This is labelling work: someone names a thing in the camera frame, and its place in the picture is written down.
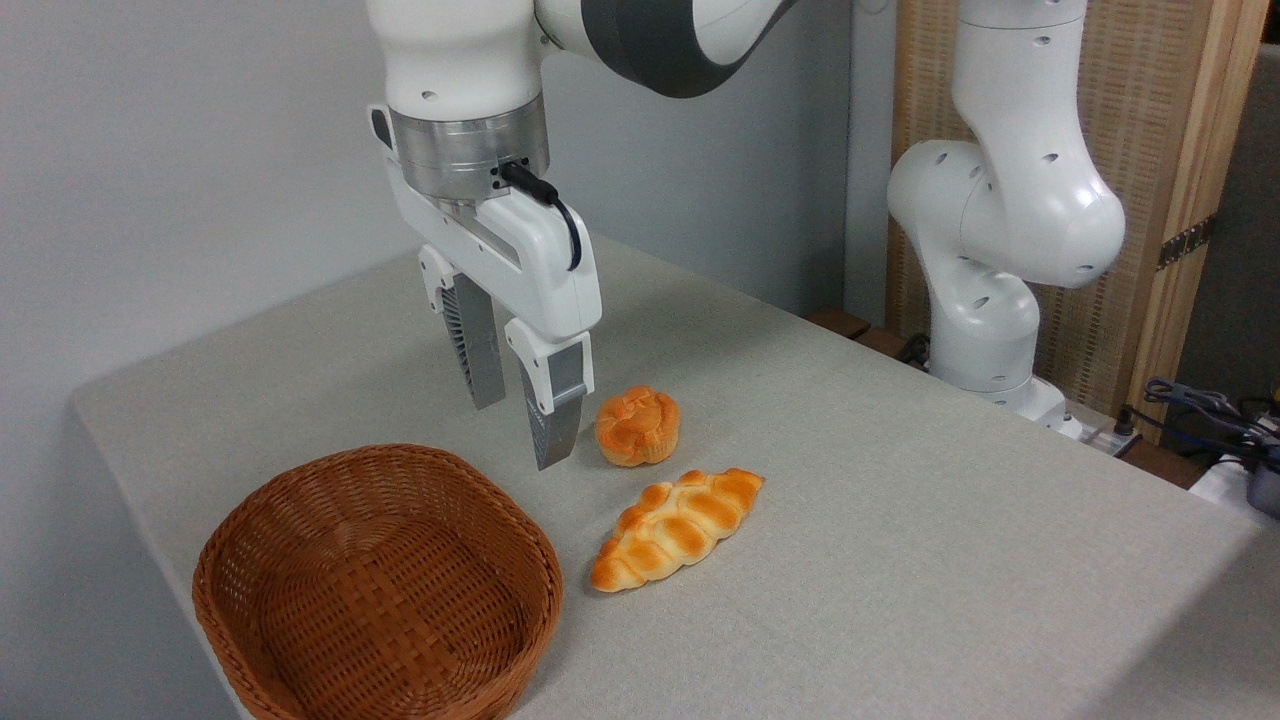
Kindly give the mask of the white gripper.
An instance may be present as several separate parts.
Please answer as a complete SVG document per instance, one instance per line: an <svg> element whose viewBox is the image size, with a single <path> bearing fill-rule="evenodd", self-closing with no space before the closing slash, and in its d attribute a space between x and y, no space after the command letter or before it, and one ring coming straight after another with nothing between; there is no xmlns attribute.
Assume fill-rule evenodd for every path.
<svg viewBox="0 0 1280 720"><path fill-rule="evenodd" d="M367 117L396 204L424 240L419 265L430 307L445 323L475 407L506 396L495 300L517 316L506 338L520 360L538 468L567 459L582 400L595 389L585 331L602 301L589 234L544 181L544 106L424 120L371 105Z"/></svg>

